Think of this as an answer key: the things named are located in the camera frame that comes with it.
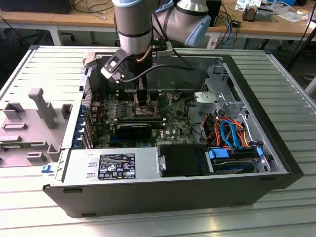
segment wooden desk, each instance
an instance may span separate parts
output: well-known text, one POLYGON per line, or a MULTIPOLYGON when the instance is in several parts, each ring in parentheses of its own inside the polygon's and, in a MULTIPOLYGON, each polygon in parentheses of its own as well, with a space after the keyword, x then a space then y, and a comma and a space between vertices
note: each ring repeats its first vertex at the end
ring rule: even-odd
MULTIPOLYGON (((299 36, 302 37, 304 31, 306 29, 306 21, 299 21, 296 23, 287 21, 279 16, 274 15, 272 22, 264 22, 264 21, 254 21, 248 22, 243 21, 242 19, 242 11, 232 11, 235 8, 234 4, 236 0, 223 0, 223 4, 229 15, 233 20, 237 20, 241 22, 241 27, 239 32, 241 34, 259 34, 259 35, 277 35, 277 36, 299 36)), ((304 7, 307 7, 307 11, 311 11, 312 9, 308 9, 309 7, 314 6, 314 1, 308 1, 304 7)), ((224 20, 219 19, 217 21, 216 27, 209 28, 209 31, 214 32, 222 32, 223 30, 227 30, 227 27, 224 25, 224 20)), ((306 33, 308 36, 312 32, 309 29, 306 33)))
MULTIPOLYGON (((272 22, 246 22, 242 20, 242 11, 235 11, 236 0, 223 0, 223 4, 227 12, 233 19, 241 22, 238 33, 239 38, 258 38, 258 39, 275 39, 275 40, 300 40, 305 28, 306 21, 292 23, 278 16, 273 17, 272 22)), ((104 3, 104 0, 89 0, 89 6, 104 3)), ((308 1, 305 7, 313 7, 314 2, 308 1)), ((101 10, 113 6, 112 1, 106 5, 96 6, 93 10, 101 10)), ((87 11, 85 2, 77 6, 82 11, 87 11)), ((50 30, 55 45, 62 45, 59 31, 90 31, 90 32, 114 32, 114 9, 105 11, 106 19, 96 17, 89 13, 78 12, 72 9, 67 15, 51 14, 51 13, 26 13, 26 12, 1 12, 7 22, 14 28, 25 29, 44 29, 50 30)), ((0 20, 0 28, 7 25, 0 20)), ((210 36, 208 48, 216 42, 216 40, 225 34, 227 27, 222 19, 218 19, 216 27, 210 27, 207 36, 210 36)))

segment warning label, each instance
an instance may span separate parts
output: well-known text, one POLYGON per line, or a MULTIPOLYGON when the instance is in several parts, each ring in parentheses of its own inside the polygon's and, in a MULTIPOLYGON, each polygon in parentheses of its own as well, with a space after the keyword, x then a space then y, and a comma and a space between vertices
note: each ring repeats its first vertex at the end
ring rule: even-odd
POLYGON ((135 179, 135 154, 101 155, 99 165, 99 180, 135 179))

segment black computer case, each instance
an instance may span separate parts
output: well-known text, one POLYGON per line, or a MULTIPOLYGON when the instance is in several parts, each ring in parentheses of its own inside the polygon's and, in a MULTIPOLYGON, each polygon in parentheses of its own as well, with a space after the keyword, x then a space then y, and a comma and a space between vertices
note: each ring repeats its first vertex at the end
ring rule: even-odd
POLYGON ((1 11, 68 14, 76 0, 0 0, 1 11))

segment motherboard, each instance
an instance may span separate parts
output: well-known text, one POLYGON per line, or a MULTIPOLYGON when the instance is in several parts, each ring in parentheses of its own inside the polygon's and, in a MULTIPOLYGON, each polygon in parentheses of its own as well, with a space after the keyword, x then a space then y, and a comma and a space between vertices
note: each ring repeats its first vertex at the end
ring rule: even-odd
POLYGON ((186 119, 189 100, 180 92, 151 93, 146 110, 136 107, 131 92, 116 91, 100 100, 98 94, 95 97, 91 117, 96 149, 193 143, 186 119))

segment desk clutter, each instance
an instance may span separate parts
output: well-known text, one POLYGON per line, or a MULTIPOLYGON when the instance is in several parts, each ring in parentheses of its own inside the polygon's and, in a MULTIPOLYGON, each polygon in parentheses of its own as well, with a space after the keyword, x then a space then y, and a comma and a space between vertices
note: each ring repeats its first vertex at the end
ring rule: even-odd
MULTIPOLYGON (((293 8, 295 2, 295 0, 237 0, 235 10, 243 11, 244 21, 272 21, 273 15, 291 22, 310 19, 312 15, 310 12, 293 8)), ((306 0, 298 0, 296 3, 303 6, 306 0)))

